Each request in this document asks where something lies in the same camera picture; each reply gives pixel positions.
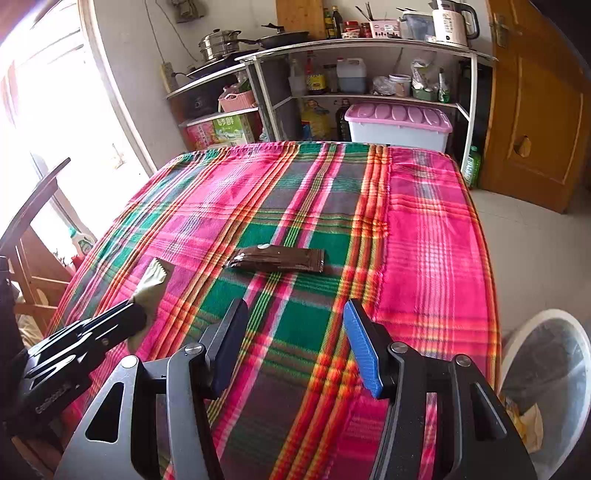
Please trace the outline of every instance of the plastic jug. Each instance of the plastic jug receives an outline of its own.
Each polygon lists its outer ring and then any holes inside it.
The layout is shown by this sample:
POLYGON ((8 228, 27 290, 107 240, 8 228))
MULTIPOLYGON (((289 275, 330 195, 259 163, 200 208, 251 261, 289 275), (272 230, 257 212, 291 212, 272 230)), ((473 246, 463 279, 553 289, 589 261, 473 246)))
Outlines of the plastic jug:
POLYGON ((343 93, 365 93, 367 91, 367 69, 360 58, 341 59, 336 63, 339 88, 343 93))

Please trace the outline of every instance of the door handle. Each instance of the door handle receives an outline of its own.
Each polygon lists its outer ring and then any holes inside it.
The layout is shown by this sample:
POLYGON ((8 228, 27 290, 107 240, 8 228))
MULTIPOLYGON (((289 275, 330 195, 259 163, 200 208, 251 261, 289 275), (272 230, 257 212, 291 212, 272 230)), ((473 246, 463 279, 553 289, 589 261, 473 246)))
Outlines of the door handle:
POLYGON ((518 141, 513 144, 513 151, 521 158, 527 158, 531 154, 531 140, 527 135, 523 135, 518 141))
POLYGON ((523 32, 518 28, 511 28, 506 25, 504 15, 494 14, 492 27, 493 31, 495 32, 496 44, 503 48, 507 48, 509 33, 523 35, 523 32))

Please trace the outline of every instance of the electrical cable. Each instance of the electrical cable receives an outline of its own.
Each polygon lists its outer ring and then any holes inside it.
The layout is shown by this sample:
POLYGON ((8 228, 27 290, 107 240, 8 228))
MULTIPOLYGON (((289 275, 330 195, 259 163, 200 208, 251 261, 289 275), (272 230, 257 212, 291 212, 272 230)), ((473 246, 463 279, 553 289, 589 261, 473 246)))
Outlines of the electrical cable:
POLYGON ((152 19, 150 18, 150 11, 148 10, 148 0, 144 0, 144 6, 146 7, 146 14, 148 15, 148 22, 150 22, 150 27, 152 28, 152 35, 154 36, 154 41, 156 42, 156 47, 158 48, 158 53, 160 53, 160 58, 162 59, 162 63, 166 63, 164 61, 164 56, 162 55, 162 50, 160 50, 160 45, 158 44, 158 39, 156 38, 156 32, 154 31, 154 26, 152 25, 152 19))
POLYGON ((195 57, 193 57, 193 55, 191 54, 191 52, 189 51, 189 49, 187 48, 187 46, 184 44, 183 39, 181 38, 181 35, 178 33, 176 27, 174 26, 174 24, 170 21, 168 15, 166 14, 166 12, 164 11, 164 8, 162 8, 162 6, 158 3, 158 0, 154 0, 154 3, 156 5, 158 5, 158 8, 162 11, 162 14, 166 17, 166 20, 168 20, 168 23, 170 23, 170 26, 173 28, 174 32, 177 34, 177 37, 179 39, 179 41, 181 42, 181 45, 184 47, 185 50, 187 50, 187 53, 189 54, 189 56, 196 62, 199 63, 199 60, 196 59, 195 57))

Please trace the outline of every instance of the pink plaid blanket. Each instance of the pink plaid blanket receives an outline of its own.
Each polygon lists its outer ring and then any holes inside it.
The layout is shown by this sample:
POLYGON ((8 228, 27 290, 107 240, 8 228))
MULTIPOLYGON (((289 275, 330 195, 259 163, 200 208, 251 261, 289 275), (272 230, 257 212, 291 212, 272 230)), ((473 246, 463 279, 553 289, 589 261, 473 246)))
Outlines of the pink plaid blanket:
MULTIPOLYGON (((234 297, 251 318, 230 388, 207 409, 228 479, 365 479, 387 402, 362 388, 342 327, 349 297, 423 354, 472 357, 495 381, 499 332, 482 230, 454 162, 431 151, 283 142, 182 155, 130 201, 76 274, 54 327, 133 292, 154 257, 176 265, 138 356, 171 355, 234 297), (223 265, 237 247, 324 248, 325 272, 263 274, 223 265)), ((111 350, 76 403, 119 360, 111 350)), ((433 464, 428 404, 422 478, 433 464)), ((169 458, 161 465, 171 476, 169 458)))

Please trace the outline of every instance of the chocolate bar wrapper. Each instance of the chocolate bar wrapper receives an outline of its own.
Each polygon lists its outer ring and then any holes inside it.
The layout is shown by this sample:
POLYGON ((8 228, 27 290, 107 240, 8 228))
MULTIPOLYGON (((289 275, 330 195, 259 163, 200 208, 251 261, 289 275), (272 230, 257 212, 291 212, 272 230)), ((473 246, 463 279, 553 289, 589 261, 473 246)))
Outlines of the chocolate bar wrapper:
POLYGON ((237 249, 227 268, 257 272, 315 272, 324 270, 324 250, 261 244, 237 249))

